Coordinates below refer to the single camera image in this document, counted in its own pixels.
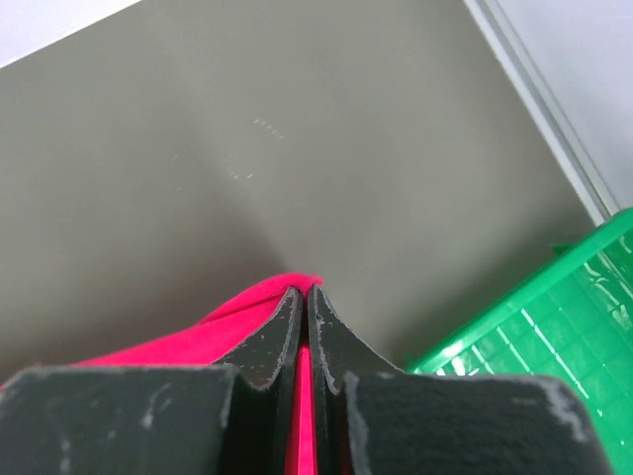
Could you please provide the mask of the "magenta t shirt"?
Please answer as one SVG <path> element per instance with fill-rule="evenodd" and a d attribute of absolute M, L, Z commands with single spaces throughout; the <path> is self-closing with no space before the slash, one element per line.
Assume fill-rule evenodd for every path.
<path fill-rule="evenodd" d="M 303 274 L 283 274 L 264 280 L 223 303 L 201 321 L 157 339 L 69 367 L 170 367 L 217 363 L 273 314 L 286 291 L 295 288 L 303 297 L 300 346 L 294 379 L 291 434 L 281 474 L 317 472 L 317 447 L 312 396 L 312 374 L 306 334 L 306 300 L 318 280 Z"/>

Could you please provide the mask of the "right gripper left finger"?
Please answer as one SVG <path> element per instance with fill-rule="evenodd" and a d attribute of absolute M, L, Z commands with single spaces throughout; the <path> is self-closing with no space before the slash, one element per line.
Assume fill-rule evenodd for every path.
<path fill-rule="evenodd" d="M 1 394 L 5 474 L 281 474 L 303 297 L 217 363 L 44 366 Z"/>

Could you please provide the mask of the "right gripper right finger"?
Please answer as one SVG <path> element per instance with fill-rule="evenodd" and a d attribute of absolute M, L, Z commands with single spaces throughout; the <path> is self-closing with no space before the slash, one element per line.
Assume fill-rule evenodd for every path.
<path fill-rule="evenodd" d="M 308 294 L 322 474 L 605 474 L 588 413 L 547 376 L 407 374 Z"/>

